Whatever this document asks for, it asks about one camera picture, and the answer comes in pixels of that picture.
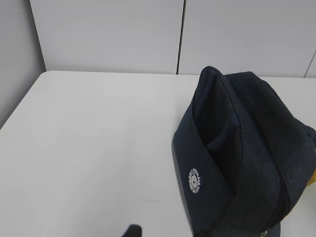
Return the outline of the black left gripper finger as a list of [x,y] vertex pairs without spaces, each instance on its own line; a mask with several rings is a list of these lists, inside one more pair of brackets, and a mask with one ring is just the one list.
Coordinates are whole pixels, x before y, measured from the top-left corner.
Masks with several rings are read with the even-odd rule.
[[131,218],[130,223],[121,235],[122,237],[142,237],[143,222],[140,219]]

